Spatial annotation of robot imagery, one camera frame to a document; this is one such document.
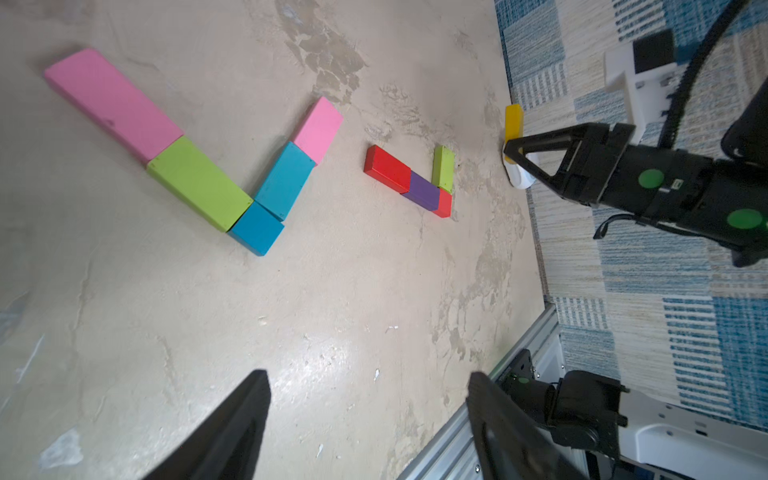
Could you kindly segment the small teal cube block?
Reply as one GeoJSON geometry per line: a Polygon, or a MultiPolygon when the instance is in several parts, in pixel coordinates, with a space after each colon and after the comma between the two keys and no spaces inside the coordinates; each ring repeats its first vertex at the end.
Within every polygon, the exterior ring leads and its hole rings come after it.
{"type": "Polygon", "coordinates": [[[228,234],[257,256],[265,256],[284,229],[283,223],[254,202],[228,234]]]}

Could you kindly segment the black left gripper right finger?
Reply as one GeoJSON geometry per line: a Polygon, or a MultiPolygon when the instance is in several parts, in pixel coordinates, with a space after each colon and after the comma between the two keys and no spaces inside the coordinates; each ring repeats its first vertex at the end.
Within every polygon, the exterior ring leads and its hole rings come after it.
{"type": "Polygon", "coordinates": [[[585,477],[485,373],[470,375],[466,404],[485,479],[585,477]]]}

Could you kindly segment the teal long block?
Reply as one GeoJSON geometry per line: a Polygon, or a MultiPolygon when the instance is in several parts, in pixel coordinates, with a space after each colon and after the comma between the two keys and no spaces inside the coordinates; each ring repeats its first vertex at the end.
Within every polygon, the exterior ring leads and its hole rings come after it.
{"type": "Polygon", "coordinates": [[[288,142],[256,192],[255,202],[285,221],[316,166],[296,144],[288,142]]]}

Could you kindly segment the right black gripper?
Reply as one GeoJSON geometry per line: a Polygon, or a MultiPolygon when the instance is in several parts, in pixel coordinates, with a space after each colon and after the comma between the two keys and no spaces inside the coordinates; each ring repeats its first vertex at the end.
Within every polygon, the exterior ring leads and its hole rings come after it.
{"type": "Polygon", "coordinates": [[[680,225],[716,225],[714,160],[629,143],[627,124],[584,123],[505,142],[502,153],[563,198],[680,225]],[[533,156],[561,155],[554,173],[533,156]]]}

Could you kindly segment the red long block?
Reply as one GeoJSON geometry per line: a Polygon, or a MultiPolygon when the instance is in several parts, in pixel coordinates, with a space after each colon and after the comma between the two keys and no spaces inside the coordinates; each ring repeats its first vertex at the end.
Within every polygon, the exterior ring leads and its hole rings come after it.
{"type": "Polygon", "coordinates": [[[399,194],[410,191],[412,170],[378,145],[368,148],[363,172],[399,194]]]}

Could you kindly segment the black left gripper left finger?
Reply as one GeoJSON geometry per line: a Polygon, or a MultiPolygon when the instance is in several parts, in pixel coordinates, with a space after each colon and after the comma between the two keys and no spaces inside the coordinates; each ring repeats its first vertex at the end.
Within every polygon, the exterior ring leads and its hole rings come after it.
{"type": "Polygon", "coordinates": [[[265,370],[252,371],[148,479],[251,479],[271,402],[265,370]]]}

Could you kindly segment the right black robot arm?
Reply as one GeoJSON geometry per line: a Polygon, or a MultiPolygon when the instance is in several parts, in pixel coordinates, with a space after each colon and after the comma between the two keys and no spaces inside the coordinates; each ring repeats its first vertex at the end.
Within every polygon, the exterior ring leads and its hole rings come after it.
{"type": "Polygon", "coordinates": [[[583,123],[506,141],[504,154],[558,197],[619,220],[731,250],[737,268],[767,257],[767,89],[723,137],[723,159],[634,145],[631,124],[583,123]]]}

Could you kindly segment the purple block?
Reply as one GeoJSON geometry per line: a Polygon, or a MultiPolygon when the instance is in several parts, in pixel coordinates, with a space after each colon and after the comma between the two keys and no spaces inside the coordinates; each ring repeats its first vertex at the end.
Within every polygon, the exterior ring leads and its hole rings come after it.
{"type": "Polygon", "coordinates": [[[436,211],[439,207],[440,189],[412,171],[408,191],[402,193],[402,196],[427,211],[436,211]]]}

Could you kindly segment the light green long block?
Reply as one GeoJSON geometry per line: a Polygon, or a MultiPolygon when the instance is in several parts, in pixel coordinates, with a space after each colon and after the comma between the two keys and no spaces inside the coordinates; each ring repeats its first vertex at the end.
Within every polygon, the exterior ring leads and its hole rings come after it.
{"type": "Polygon", "coordinates": [[[186,136],[153,159],[147,172],[221,232],[228,232],[253,203],[186,136]]]}

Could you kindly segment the pink long block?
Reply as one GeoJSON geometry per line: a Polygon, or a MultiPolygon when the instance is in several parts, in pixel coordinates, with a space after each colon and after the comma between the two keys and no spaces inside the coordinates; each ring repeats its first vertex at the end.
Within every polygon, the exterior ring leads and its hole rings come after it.
{"type": "Polygon", "coordinates": [[[183,136],[179,126],[93,48],[48,67],[44,78],[143,165],[183,136]]]}

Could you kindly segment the yellow block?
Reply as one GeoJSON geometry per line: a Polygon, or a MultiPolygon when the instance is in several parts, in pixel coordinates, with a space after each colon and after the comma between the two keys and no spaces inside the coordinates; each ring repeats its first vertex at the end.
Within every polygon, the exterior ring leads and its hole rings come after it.
{"type": "Polygon", "coordinates": [[[504,143],[523,136],[524,110],[520,104],[512,104],[505,108],[504,143]]]}

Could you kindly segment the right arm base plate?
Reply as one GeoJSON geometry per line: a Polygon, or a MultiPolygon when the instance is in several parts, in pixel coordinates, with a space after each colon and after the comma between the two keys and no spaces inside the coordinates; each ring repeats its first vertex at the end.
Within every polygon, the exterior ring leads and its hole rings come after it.
{"type": "Polygon", "coordinates": [[[621,395],[628,389],[619,381],[575,370],[556,383],[535,378],[530,351],[521,350],[499,378],[501,389],[554,443],[601,453],[617,460],[619,429],[628,418],[619,413],[621,395]]]}

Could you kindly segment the small red cube block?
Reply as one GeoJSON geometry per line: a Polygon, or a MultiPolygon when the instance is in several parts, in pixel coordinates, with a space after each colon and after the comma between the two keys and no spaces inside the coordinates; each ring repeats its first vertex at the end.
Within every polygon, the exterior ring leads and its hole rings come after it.
{"type": "Polygon", "coordinates": [[[438,204],[433,213],[440,218],[450,218],[452,215],[453,195],[442,188],[439,188],[438,191],[438,204]]]}

